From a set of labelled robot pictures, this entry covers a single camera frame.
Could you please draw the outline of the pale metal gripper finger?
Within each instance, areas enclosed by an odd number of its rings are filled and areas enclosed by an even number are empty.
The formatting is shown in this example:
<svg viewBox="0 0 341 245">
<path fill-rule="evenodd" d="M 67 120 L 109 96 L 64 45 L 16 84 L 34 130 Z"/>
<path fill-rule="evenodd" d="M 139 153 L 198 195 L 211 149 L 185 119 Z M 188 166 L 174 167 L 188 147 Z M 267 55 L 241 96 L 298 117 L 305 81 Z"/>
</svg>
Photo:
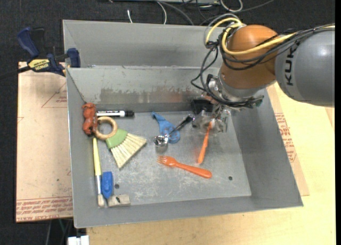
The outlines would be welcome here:
<svg viewBox="0 0 341 245">
<path fill-rule="evenodd" d="M 225 133 L 228 128 L 229 111 L 222 110 L 216 112 L 213 117 L 213 132 L 214 133 Z"/>
<path fill-rule="evenodd" d="M 211 121 L 211 113 L 206 112 L 206 111 L 201 111 L 199 114 L 197 114 L 194 117 L 194 120 L 192 122 L 192 127 L 198 128 L 198 129 L 207 129 L 210 121 Z"/>
</svg>

